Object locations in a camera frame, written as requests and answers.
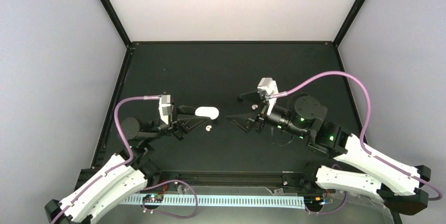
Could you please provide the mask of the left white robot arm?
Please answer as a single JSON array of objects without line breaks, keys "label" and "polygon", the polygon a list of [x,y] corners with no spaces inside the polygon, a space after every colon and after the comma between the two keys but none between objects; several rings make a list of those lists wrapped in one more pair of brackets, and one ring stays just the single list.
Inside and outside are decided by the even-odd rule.
[{"label": "left white robot arm", "polygon": [[151,182],[159,182],[160,170],[150,160],[150,142],[163,136],[182,140],[184,135],[219,116],[216,107],[189,107],[173,104],[159,109],[160,116],[150,122],[134,117],[120,124],[133,155],[126,149],[113,154],[102,168],[62,200],[45,206],[50,223],[98,223],[126,198]]}]

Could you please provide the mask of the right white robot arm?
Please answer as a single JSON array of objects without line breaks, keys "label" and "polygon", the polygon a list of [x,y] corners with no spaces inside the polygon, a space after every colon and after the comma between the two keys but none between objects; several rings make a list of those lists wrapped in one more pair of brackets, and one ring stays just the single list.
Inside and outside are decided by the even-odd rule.
[{"label": "right white robot arm", "polygon": [[422,189],[422,181],[430,179],[430,168],[408,166],[390,157],[380,157],[378,151],[362,144],[358,136],[326,120],[327,108],[314,97],[298,93],[288,100],[285,108],[271,106],[255,92],[242,94],[239,100],[256,105],[250,113],[227,117],[242,131],[262,132],[269,125],[303,140],[312,152],[355,168],[352,172],[307,164],[299,178],[303,190],[344,190],[408,216],[428,206],[429,196]]}]

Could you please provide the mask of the white earbud charging case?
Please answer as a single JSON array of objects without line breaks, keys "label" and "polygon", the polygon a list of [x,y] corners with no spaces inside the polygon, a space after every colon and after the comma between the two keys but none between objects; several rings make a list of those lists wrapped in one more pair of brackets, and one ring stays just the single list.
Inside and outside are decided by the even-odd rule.
[{"label": "white earbud charging case", "polygon": [[195,115],[215,120],[219,116],[219,109],[217,107],[201,106],[195,109]]}]

